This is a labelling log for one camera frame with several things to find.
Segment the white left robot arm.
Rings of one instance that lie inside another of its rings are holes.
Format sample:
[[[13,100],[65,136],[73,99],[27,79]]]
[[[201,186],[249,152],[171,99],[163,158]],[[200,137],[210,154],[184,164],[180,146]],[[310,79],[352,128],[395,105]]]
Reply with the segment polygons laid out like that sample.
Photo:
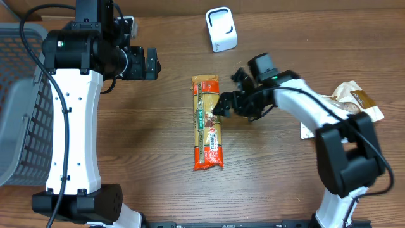
[[[106,80],[156,80],[154,48],[132,46],[136,22],[113,1],[77,1],[75,19],[52,30],[37,62],[51,83],[53,148],[46,190],[32,196],[34,212],[91,227],[141,227],[141,213],[123,202],[119,184],[101,182],[97,109]]]

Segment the orange spaghetti packet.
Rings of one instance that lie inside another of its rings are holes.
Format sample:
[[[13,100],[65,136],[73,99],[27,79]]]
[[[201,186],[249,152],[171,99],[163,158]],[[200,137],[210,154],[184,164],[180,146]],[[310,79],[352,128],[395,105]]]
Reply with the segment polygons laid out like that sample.
[[[218,76],[192,77],[194,122],[194,170],[223,166],[220,117],[213,114],[219,97]]]

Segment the clear pouch of brown powder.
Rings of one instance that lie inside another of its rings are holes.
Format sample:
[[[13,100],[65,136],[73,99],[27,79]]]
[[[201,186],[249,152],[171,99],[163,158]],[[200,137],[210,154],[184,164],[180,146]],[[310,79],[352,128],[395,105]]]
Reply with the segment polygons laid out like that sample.
[[[330,105],[350,114],[367,113],[372,122],[384,119],[383,113],[367,93],[355,81],[343,82],[332,95],[321,95]]]

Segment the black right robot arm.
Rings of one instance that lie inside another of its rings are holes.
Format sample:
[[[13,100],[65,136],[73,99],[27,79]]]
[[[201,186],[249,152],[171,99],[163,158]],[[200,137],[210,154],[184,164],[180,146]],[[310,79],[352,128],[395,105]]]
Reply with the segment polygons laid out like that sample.
[[[231,79],[238,89],[220,95],[213,114],[236,115],[257,120],[266,107],[277,107],[294,116],[315,137],[316,162],[325,193],[309,227],[370,227],[355,222],[352,215],[361,198],[371,196],[368,188],[388,172],[374,124],[361,111],[352,114],[322,99],[292,70],[280,72],[268,53],[248,62]]]

